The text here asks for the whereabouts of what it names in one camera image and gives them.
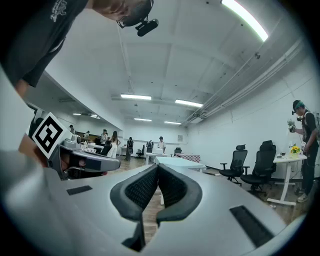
wooden floor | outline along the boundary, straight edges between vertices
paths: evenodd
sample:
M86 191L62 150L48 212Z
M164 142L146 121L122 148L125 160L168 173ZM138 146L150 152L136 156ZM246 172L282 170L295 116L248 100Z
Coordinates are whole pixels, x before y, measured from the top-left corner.
M109 171L108 175L116 174L119 172L125 172L127 170L138 168L138 167L144 166L146 163L145 158L131 157L131 161L126 161L124 156L117 156L117 159L121 161L120 168L115 171ZM217 170L213 170L213 169L208 169L206 172L213 173L213 174L219 173ZM318 183L314 182L314 186L310 193L309 200L304 203L297 203L296 206L280 205L280 204L275 204L267 201L267 198L280 199L283 188L284 188L283 185L273 184L272 187L265 185L264 187L262 187L262 189L263 191L266 191L267 193L266 196L264 197L263 195L259 195L258 198L268 206L272 207L279 214L279 216L282 217L282 219L286 224L290 224L297 217L305 214L308 211L308 209L312 204L315 191L317 190L318 187L319 187ZM250 185L242 182L242 188L246 191L249 191ZM289 185L288 191L285 197L286 201L296 202L297 196L294 193L294 188L295 186ZM158 227L156 223L157 213L160 212L162 209L164 209L164 206L160 205L160 196L161 196L161 191L158 187L142 215L143 226L144 226L144 236L145 236L146 243L148 243L152 239L153 235L157 231L157 227Z

red checkered cloth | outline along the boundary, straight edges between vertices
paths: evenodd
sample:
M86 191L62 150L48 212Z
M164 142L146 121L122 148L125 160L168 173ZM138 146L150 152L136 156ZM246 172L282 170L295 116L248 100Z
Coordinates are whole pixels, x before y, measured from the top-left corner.
M178 158L183 158L186 160L190 160L192 162L200 163L200 155L199 154L175 154Z

headset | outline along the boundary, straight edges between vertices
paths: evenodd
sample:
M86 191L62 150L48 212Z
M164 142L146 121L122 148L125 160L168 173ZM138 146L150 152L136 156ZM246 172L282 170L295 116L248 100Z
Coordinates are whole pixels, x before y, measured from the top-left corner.
M140 25L136 26L135 29L138 31L138 36L143 37L157 28L159 25L159 21L157 19L153 19L151 21L148 19L149 13L153 6L154 0L147 0L144 3L140 3L132 10L130 16L125 16L116 22L122 29L141 23Z

ceiling light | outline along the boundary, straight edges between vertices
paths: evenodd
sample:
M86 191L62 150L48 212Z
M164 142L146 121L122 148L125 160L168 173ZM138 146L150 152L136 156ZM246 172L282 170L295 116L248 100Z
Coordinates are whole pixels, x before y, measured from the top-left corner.
M166 124L172 124L172 125L181 125L180 122L168 122L168 121L165 121Z
M141 119L141 118L135 118L134 120L137 120L137 121L147 121L147 122L151 122L152 120L150 119Z
M200 103L195 103L195 102L185 101L185 100L180 100L180 99L177 99L177 100L175 101L175 103L184 104L184 105L189 105L189 106L194 106L194 107L198 107L198 108L201 108L201 107L203 106L203 104L200 104Z
M264 28L259 24L259 22L239 3L234 0L222 0L221 3L226 7L230 8L236 14L238 14L242 19L244 19L251 28L259 35L262 41L266 41L268 34Z
M142 95L121 94L121 97L125 99L151 100L151 96Z

printed logo on shirt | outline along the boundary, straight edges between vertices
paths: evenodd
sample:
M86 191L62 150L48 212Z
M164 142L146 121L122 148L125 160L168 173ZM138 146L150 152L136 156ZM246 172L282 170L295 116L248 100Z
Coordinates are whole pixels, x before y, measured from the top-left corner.
M55 4L52 8L52 14L50 16L50 19L53 20L53 22L56 22L59 15L64 16L67 14L65 12L66 9L67 9L67 2L65 0L55 1Z
M49 154L63 129L49 116L35 135L35 139Z

